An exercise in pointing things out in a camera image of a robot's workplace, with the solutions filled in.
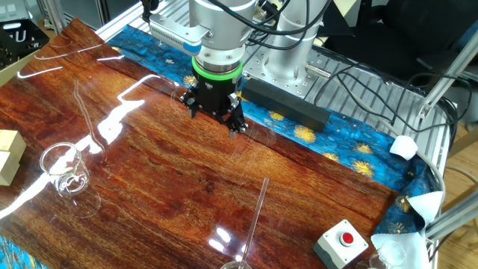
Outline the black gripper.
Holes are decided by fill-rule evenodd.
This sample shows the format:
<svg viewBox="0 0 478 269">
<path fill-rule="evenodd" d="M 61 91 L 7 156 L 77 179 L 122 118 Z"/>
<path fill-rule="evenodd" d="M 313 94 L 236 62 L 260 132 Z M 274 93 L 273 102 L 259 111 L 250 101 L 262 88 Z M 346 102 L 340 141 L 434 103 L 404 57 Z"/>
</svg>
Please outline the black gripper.
<svg viewBox="0 0 478 269">
<path fill-rule="evenodd" d="M 224 80 L 226 75 L 204 75 L 194 72 L 196 86 L 191 85 L 180 97 L 187 108 L 188 115 L 193 119 L 199 111 L 217 114 L 217 120 L 229 129 L 229 138 L 238 133 L 245 133 L 249 128 L 246 123 L 241 98 L 235 93 L 241 83 L 242 75 Z"/>
</svg>

